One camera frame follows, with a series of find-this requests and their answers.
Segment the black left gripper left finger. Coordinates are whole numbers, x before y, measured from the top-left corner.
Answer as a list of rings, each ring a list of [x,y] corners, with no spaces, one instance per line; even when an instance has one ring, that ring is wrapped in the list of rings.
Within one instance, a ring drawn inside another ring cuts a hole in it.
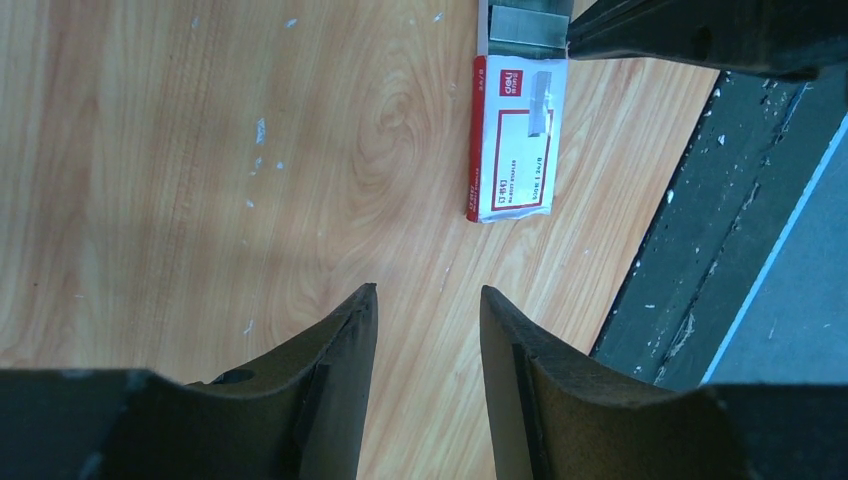
[[[376,287],[209,383],[146,369],[6,369],[5,479],[352,479]]]

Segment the red white staple box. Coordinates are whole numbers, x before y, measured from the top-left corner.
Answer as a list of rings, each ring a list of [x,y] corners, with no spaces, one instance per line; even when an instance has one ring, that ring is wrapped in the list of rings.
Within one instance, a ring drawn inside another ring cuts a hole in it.
[[[572,11],[570,1],[478,3],[466,207],[471,222],[552,210]]]

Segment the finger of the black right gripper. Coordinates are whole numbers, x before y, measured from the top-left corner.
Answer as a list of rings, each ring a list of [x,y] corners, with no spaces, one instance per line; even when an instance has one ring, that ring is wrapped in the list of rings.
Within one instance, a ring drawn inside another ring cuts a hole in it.
[[[787,82],[847,64],[847,4],[796,0],[597,1],[574,19],[575,60],[657,58]]]

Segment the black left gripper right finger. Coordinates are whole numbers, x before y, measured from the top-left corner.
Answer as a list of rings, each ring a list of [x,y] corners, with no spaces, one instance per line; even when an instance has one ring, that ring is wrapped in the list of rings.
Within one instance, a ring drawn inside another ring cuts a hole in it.
[[[843,479],[847,388],[707,384],[684,392],[610,369],[480,297],[480,347],[500,479]]]

